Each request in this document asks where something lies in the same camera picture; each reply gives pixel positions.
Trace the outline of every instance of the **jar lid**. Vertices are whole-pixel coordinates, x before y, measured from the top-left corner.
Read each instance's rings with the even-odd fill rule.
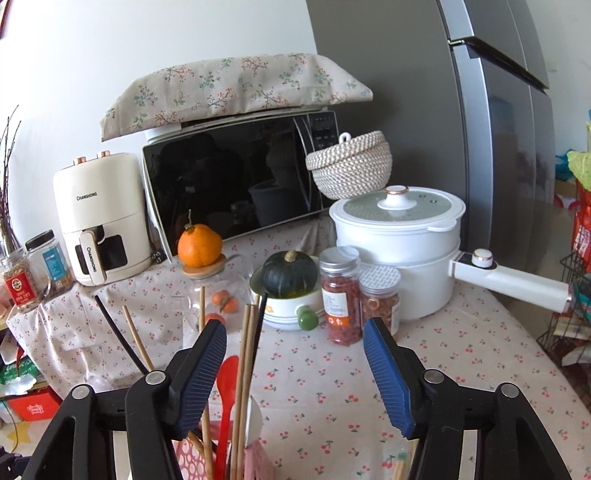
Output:
[[[53,230],[48,230],[47,232],[40,233],[39,235],[34,236],[29,241],[27,241],[25,243],[25,248],[27,249],[27,252],[30,252],[31,250],[34,250],[35,248],[50,242],[54,238],[55,235],[53,234]]]
[[[355,247],[327,248],[318,257],[320,270],[327,273],[345,273],[356,268],[360,261]]]
[[[393,295],[400,288],[400,272],[391,265],[372,265],[359,277],[361,290],[367,295]]]

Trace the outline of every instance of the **air fryer handle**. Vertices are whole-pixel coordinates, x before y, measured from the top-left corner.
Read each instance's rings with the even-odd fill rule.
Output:
[[[85,230],[80,234],[79,239],[90,280],[94,285],[102,285],[107,280],[107,275],[100,260],[95,233],[91,230]]]

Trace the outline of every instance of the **spice jar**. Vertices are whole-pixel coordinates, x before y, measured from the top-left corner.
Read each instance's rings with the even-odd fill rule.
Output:
[[[39,284],[50,288],[47,299],[67,292],[74,285],[74,275],[53,230],[43,232],[25,243],[33,276]]]
[[[380,317],[392,335],[398,332],[400,278],[398,269],[390,265],[371,265],[363,271],[359,277],[363,327],[370,318]]]
[[[332,247],[319,256],[322,299],[329,339],[349,346],[361,340],[359,252],[354,247]]]
[[[25,249],[21,247],[1,259],[0,267],[0,275],[17,310],[26,313],[36,308],[41,303],[43,290],[33,278]]]

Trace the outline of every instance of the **red box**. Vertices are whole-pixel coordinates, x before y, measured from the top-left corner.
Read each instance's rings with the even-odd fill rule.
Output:
[[[24,397],[8,400],[10,407],[23,421],[52,419],[61,405],[61,398],[51,388],[43,388]]]

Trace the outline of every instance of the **goji berry jar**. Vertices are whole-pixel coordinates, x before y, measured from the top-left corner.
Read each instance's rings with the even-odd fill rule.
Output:
[[[361,340],[359,252],[354,247],[332,247],[319,256],[322,299],[329,340],[349,346]]]

